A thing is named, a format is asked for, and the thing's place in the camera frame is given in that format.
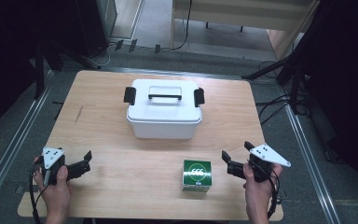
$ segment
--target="box handle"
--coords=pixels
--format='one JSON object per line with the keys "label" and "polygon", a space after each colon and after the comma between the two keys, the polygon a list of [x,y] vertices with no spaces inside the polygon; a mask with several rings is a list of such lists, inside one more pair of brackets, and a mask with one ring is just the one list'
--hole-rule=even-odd
{"label": "box handle", "polygon": [[205,104],[204,90],[202,88],[194,90],[194,104],[195,107]]}
{"label": "box handle", "polygon": [[126,91],[124,93],[124,103],[135,105],[135,96],[136,96],[136,89],[133,87],[126,87]]}
{"label": "box handle", "polygon": [[182,100],[182,95],[149,94],[149,99],[150,99],[150,100],[151,100],[153,97],[177,98],[178,100]]}

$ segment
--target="green box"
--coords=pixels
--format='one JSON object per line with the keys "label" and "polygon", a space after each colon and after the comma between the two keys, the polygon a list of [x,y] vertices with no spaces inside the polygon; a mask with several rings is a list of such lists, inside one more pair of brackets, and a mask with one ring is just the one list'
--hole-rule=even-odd
{"label": "green box", "polygon": [[183,191],[206,192],[212,186],[210,161],[188,161],[183,163]]}

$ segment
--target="storage box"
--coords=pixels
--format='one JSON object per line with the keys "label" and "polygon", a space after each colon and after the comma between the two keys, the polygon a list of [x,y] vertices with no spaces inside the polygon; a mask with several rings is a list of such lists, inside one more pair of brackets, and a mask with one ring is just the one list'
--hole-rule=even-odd
{"label": "storage box", "polygon": [[210,161],[184,161],[183,191],[206,192],[212,186]]}
{"label": "storage box", "polygon": [[136,79],[127,87],[127,120],[138,138],[190,139],[202,120],[203,89],[183,80]]}

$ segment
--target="wooden desk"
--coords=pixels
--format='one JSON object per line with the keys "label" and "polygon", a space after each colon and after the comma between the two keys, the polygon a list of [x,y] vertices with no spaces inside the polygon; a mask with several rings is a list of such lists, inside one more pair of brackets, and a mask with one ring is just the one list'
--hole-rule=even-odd
{"label": "wooden desk", "polygon": [[[172,49],[175,19],[187,20],[189,3],[172,0]],[[298,34],[307,31],[317,6],[318,0],[193,0],[190,20],[267,29],[281,59]]]}
{"label": "wooden desk", "polygon": [[[136,78],[194,80],[205,90],[203,120],[191,140],[133,136],[123,96]],[[71,217],[241,220],[248,219],[244,180],[227,174],[221,151],[235,161],[246,161],[244,140],[264,143],[246,81],[82,71],[47,146],[62,147],[67,164],[92,151],[91,171],[71,180]],[[185,159],[212,162],[213,185],[208,192],[181,191]],[[38,211],[46,215],[43,202]],[[29,194],[24,194],[18,212],[32,215]],[[278,206],[271,220],[282,216]]]}

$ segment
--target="white plastic box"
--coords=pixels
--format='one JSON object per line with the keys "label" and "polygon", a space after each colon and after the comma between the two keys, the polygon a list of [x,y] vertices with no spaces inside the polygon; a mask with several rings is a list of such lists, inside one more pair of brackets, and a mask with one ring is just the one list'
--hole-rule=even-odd
{"label": "white plastic box", "polygon": [[127,120],[138,138],[190,139],[202,120],[203,89],[194,81],[136,79],[126,88]]}

